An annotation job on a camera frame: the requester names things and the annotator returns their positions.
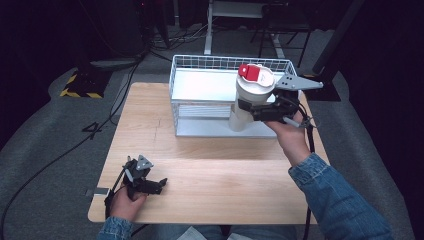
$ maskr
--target hand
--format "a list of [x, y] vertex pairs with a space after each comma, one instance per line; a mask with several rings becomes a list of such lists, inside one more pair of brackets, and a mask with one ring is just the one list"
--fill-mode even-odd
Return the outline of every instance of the hand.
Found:
[[147, 199], [147, 194], [136, 192], [133, 199], [128, 197], [127, 187], [121, 185], [113, 197], [110, 216], [119, 217], [132, 222]]
[[[294, 115], [293, 120], [302, 121], [300, 112]], [[265, 124], [277, 134], [278, 143], [293, 167], [299, 165], [311, 154], [306, 144], [304, 128], [274, 121], [265, 122]]]

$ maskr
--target person's right hand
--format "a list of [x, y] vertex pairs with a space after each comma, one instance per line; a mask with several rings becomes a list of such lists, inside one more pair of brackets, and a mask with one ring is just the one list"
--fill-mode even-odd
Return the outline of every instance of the person's right hand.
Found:
[[[300, 112], [294, 115], [293, 120], [302, 121]], [[293, 167], [303, 162], [311, 154], [306, 144], [304, 128], [276, 121], [265, 122], [265, 124], [277, 134], [278, 142]]]

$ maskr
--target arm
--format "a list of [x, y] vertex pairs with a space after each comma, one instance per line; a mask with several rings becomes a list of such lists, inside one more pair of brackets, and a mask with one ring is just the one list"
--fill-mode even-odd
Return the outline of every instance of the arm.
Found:
[[121, 188], [112, 200], [110, 217], [97, 235], [98, 240], [130, 239], [132, 223], [137, 212], [146, 201], [147, 195], [135, 194], [134, 200], [128, 198], [127, 188]]
[[[301, 120], [299, 113], [295, 120]], [[329, 239], [391, 239], [386, 220], [318, 155], [311, 154], [305, 130], [279, 122], [267, 122], [275, 131], [289, 170], [304, 192], [323, 234]]]

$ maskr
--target person's left hand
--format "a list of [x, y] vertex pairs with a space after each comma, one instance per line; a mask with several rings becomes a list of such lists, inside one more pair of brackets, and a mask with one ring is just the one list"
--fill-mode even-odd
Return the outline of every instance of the person's left hand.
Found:
[[110, 216], [126, 219], [132, 222], [147, 199], [145, 193], [137, 192], [133, 199], [128, 197], [127, 187], [122, 185], [121, 189], [113, 197]]

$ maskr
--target chair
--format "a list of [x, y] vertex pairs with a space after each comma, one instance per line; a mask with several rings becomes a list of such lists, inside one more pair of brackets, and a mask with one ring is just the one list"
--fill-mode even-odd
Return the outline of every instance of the chair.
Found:
[[[256, 29], [255, 34], [253, 35], [250, 42], [253, 42], [259, 29], [262, 29], [261, 45], [259, 47], [258, 56], [259, 58], [262, 55], [262, 48], [264, 48], [263, 43], [265, 35], [269, 34], [274, 35], [274, 37], [278, 37], [278, 34], [292, 34], [293, 36], [286, 43], [286, 46], [277, 46], [276, 48], [302, 49], [302, 53], [300, 54], [299, 62], [297, 64], [297, 67], [300, 67], [309, 37], [311, 35], [311, 27], [300, 6], [297, 6], [292, 1], [269, 1], [268, 4], [262, 7], [262, 19], [260, 26]], [[306, 33], [303, 47], [287, 46], [297, 36], [298, 33]]]

